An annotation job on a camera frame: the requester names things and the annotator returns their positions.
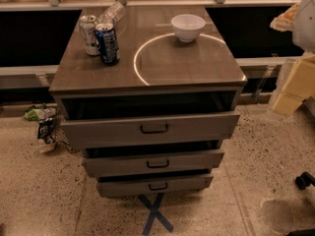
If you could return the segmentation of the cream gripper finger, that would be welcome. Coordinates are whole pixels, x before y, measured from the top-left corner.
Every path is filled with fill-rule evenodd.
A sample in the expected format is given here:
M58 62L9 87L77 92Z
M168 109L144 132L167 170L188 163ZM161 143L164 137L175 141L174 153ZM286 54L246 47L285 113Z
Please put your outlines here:
M298 3L292 5L284 13L275 17L270 23L270 28L278 31L292 31L297 8Z
M272 109L281 115L291 115L304 100L315 93L315 55L309 54L293 63Z

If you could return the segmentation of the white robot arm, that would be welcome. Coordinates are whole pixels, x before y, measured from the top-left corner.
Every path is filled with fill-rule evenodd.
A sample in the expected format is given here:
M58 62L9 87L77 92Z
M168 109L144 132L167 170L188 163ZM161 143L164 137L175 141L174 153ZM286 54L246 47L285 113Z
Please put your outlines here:
M304 53L287 59L270 99L270 110L279 117L290 116L315 93L315 0L301 0L272 20L274 30L292 32L292 42Z

